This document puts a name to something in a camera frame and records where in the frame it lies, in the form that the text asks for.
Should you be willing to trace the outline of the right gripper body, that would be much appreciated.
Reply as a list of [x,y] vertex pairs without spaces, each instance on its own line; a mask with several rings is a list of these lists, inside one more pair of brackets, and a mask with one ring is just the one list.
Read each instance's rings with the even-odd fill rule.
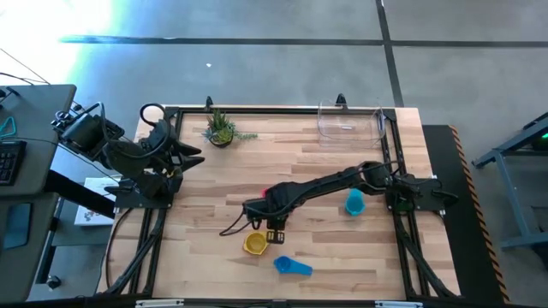
[[285,197],[263,197],[259,199],[259,219],[267,220],[286,215],[291,205]]

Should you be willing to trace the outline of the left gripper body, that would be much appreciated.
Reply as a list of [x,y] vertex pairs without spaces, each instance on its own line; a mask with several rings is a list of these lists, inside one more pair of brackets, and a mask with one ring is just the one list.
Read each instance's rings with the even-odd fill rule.
[[172,177],[176,170],[176,163],[172,158],[175,142],[175,128],[166,120],[159,120],[148,136],[148,145],[152,153],[150,167],[163,178]]

